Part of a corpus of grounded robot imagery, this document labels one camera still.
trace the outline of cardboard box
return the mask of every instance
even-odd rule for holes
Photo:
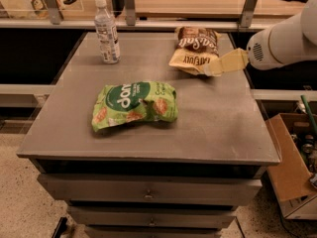
[[[281,157],[281,163],[268,167],[267,172],[283,216],[317,219],[317,189],[310,184],[312,174],[290,135],[312,132],[308,115],[278,114],[268,119],[266,125]]]

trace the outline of green chip bag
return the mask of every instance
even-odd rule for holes
[[[167,83],[106,85],[94,105],[92,127],[97,132],[132,121],[172,122],[177,114],[176,91]]]

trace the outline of wooden surface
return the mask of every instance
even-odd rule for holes
[[[136,13],[138,17],[154,18],[239,18],[244,4],[245,0],[136,0]],[[288,18],[301,12],[303,5],[296,1],[259,0],[255,18]],[[89,20],[95,10],[94,0],[77,0],[66,5],[62,14],[65,20]]]

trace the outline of white bottle cap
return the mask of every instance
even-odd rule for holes
[[[107,6],[106,0],[95,0],[95,3],[96,3],[97,7],[106,7]]]

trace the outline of gray tabletop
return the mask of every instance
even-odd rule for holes
[[[121,61],[104,64],[88,33],[25,137],[18,156],[36,159],[131,160],[274,165],[279,157],[243,71],[197,77],[168,66],[172,33],[121,33]],[[220,55],[232,45],[222,35]],[[177,93],[173,123],[91,127],[93,105],[105,84],[168,82]]]

